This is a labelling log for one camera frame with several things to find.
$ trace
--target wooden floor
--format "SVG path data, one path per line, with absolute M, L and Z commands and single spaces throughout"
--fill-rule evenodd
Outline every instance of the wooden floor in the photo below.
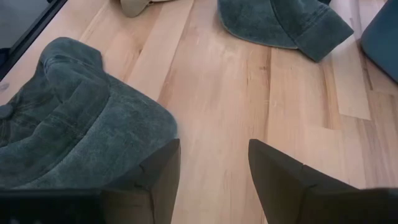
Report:
M 252 44 L 220 25 L 216 0 L 68 0 L 0 83 L 0 104 L 59 36 L 99 49 L 110 74 L 165 106 L 182 140 L 173 224 L 266 223 L 248 142 L 271 146 L 355 187 L 398 186 L 398 87 L 358 48 L 384 0 L 332 0 L 355 34 L 320 63 Z

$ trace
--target green denim cap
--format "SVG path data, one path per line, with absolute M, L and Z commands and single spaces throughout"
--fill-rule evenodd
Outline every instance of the green denim cap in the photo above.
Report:
M 170 0 L 120 0 L 120 3 L 125 16 L 136 17 L 150 4 L 165 1 Z
M 352 28 L 329 0 L 218 0 L 225 28 L 244 40 L 299 49 L 319 62 L 347 39 Z
M 177 135 L 166 109 L 104 72 L 99 51 L 64 37 L 0 111 L 0 189 L 112 184 Z

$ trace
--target teal object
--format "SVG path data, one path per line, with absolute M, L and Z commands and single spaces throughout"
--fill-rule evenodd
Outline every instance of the teal object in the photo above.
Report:
M 366 55 L 398 82 L 398 1 L 389 0 L 362 35 Z
M 165 108 L 108 75 L 98 50 L 66 37 L 46 46 L 32 79 L 0 114 L 0 189 L 128 180 L 177 137 Z
M 257 44 L 299 49 L 319 62 L 353 34 L 329 0 L 218 0 L 226 30 Z

